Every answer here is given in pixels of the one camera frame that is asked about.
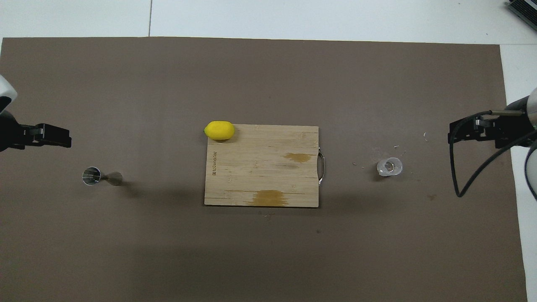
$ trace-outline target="brown stain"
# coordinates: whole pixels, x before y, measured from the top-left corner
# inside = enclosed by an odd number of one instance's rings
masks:
[[[287,198],[284,193],[278,190],[262,190],[257,191],[253,195],[251,202],[247,202],[253,206],[285,206]]]
[[[307,162],[310,160],[312,155],[304,153],[287,153],[284,157],[295,162]]]

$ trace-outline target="brown table surface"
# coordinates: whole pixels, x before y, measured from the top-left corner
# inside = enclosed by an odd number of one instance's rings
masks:
[[[449,172],[448,124],[505,106],[496,45],[15,38],[0,73],[72,136],[0,154],[5,301],[526,299],[509,154],[464,198]],[[203,206],[212,120],[319,126],[320,208]],[[460,181],[493,152],[457,144]]]

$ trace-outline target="cutting board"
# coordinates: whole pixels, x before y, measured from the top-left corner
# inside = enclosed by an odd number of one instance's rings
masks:
[[[319,207],[319,127],[234,126],[207,141],[206,205]]]

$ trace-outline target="metal handle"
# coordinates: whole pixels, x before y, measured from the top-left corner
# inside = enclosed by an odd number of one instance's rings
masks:
[[[319,147],[319,155],[321,157],[321,162],[323,163],[323,174],[321,174],[321,177],[319,178],[319,185],[321,185],[321,182],[323,181],[324,177],[324,155],[321,153],[321,148]]]

